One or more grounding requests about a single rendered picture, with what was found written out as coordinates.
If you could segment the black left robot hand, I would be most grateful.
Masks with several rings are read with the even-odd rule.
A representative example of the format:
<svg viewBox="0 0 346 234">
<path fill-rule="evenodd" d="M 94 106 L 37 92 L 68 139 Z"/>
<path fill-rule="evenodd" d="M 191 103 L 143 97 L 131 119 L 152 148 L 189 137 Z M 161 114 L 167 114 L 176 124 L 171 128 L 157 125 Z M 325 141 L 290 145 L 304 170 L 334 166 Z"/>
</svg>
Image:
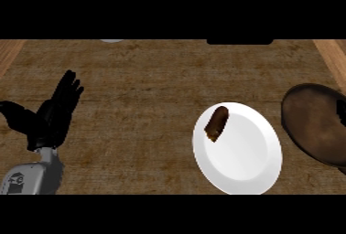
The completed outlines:
<svg viewBox="0 0 346 234">
<path fill-rule="evenodd" d="M 75 72 L 68 70 L 53 96 L 43 102 L 37 112 L 13 101 L 0 101 L 0 113 L 6 117 L 7 127 L 26 136 L 28 151 L 34 152 L 41 147 L 56 148 L 63 144 L 83 91 Z"/>
</svg>

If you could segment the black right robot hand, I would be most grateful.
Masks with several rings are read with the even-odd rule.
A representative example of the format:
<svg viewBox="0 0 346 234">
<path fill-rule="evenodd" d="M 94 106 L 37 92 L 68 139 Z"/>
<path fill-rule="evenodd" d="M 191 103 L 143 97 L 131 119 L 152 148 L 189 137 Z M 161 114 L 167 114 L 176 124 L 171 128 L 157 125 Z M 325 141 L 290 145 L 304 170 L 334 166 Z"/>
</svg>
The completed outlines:
<svg viewBox="0 0 346 234">
<path fill-rule="evenodd" d="M 337 116 L 341 125 L 346 127 L 346 102 L 343 100 L 337 100 Z"/>
</svg>

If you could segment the dark brown pan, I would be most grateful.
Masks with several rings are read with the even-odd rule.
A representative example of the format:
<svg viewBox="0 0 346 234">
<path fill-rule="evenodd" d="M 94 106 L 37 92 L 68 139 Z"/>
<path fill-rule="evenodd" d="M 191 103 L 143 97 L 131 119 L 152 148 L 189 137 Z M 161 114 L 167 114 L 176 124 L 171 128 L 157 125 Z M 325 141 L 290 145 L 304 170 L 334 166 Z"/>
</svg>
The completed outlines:
<svg viewBox="0 0 346 234">
<path fill-rule="evenodd" d="M 346 95 L 327 86 L 293 86 L 281 102 L 281 125 L 300 150 L 346 175 L 346 127 L 337 116 Z"/>
</svg>

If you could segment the white oval plate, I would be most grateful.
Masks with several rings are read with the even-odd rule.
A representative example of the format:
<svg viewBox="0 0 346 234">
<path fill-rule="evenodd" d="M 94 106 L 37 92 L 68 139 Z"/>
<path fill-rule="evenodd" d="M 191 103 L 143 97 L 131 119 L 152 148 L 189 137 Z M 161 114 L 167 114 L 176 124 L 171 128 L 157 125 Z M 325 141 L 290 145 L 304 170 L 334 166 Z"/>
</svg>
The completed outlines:
<svg viewBox="0 0 346 234">
<path fill-rule="evenodd" d="M 228 108 L 228 121 L 216 142 L 204 128 L 216 109 Z M 260 113 L 238 102 L 219 102 L 199 115 L 192 136 L 202 175 L 228 194 L 263 194 L 275 184 L 282 153 L 275 129 Z"/>
</svg>

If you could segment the black appliance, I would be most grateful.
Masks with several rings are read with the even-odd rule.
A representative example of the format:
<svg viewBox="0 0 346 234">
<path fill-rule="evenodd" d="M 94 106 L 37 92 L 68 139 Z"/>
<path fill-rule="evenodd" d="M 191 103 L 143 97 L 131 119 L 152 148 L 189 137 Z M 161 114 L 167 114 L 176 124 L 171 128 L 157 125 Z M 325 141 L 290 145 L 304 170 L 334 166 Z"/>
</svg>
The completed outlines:
<svg viewBox="0 0 346 234">
<path fill-rule="evenodd" d="M 272 39 L 207 39 L 210 45 L 270 45 Z"/>
</svg>

